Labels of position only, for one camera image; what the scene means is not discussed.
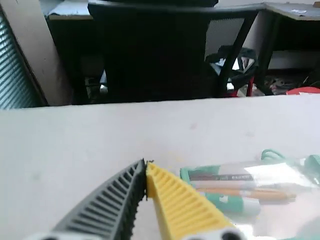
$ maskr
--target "orange pencil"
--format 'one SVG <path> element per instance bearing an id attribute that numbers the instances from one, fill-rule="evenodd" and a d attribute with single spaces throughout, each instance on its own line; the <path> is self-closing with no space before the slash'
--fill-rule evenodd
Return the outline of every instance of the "orange pencil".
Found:
<path id="1" fill-rule="evenodd" d="M 197 188 L 197 192 L 224 194 L 231 196 L 241 196 L 259 200 L 288 200 L 296 197 L 294 193 L 286 193 L 280 190 L 273 189 L 253 189 L 253 190 L 239 190 L 232 188 Z"/>

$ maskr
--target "table surface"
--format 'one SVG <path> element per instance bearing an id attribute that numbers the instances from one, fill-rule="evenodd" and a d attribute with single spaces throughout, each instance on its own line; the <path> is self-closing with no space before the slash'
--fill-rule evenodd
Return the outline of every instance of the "table surface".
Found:
<path id="1" fill-rule="evenodd" d="M 320 21 L 320 8 L 312 4 L 266 2 L 264 5 L 268 11 L 297 21 Z"/>
<path id="2" fill-rule="evenodd" d="M 283 16 L 299 21 L 320 21 L 320 8 L 313 7 L 312 4 L 303 3 L 272 3 L 264 2 L 258 4 L 243 5 L 252 6 L 258 9 L 281 14 Z M 228 7 L 215 7 L 215 9 L 227 9 Z M 88 0 L 64 0 L 51 12 L 50 20 L 87 20 L 92 19 L 88 11 Z"/>
<path id="3" fill-rule="evenodd" d="M 0 111 L 0 239 L 52 229 L 130 163 L 163 168 L 253 161 L 273 148 L 319 153 L 320 94 Z M 160 240 L 151 200 L 134 240 Z"/>

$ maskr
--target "marker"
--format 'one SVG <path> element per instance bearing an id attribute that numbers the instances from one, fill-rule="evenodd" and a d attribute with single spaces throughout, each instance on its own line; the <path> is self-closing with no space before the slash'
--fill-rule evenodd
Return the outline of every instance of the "marker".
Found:
<path id="1" fill-rule="evenodd" d="M 230 196 L 219 193 L 199 192 L 225 213 L 256 216 L 261 211 L 258 199 L 240 196 Z"/>

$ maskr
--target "green window blind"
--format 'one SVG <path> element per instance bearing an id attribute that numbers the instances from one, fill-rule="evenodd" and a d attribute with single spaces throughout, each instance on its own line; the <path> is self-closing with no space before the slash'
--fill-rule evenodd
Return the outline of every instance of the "green window blind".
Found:
<path id="1" fill-rule="evenodd" d="M 0 11 L 0 109 L 40 107 L 42 101 Z"/>

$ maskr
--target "red object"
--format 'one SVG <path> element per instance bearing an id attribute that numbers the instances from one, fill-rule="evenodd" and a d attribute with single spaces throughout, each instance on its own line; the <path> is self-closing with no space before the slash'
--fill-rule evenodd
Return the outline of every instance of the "red object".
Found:
<path id="1" fill-rule="evenodd" d="M 250 81 L 248 82 L 248 88 L 246 90 L 246 96 L 247 97 L 251 97 L 252 95 L 252 88 L 254 87 L 254 80 L 255 80 L 255 77 L 253 76 Z"/>
<path id="2" fill-rule="evenodd" d="M 252 95 L 252 88 L 253 88 L 253 86 L 254 86 L 254 80 L 255 80 L 255 77 L 253 76 L 253 77 L 250 79 L 250 81 L 248 82 L 248 88 L 247 88 L 247 90 L 246 90 L 246 96 L 247 96 L 247 97 L 251 97 L 251 95 Z M 227 94 L 225 95 L 225 97 L 226 97 L 226 98 L 237 98 L 237 97 L 238 97 L 238 96 L 237 96 L 237 93 L 238 93 L 238 90 L 233 91 L 233 92 L 231 92 L 231 93 L 227 93 Z"/>
<path id="3" fill-rule="evenodd" d="M 300 95 L 300 93 L 320 94 L 320 89 L 313 86 L 304 86 L 286 92 L 287 95 Z"/>

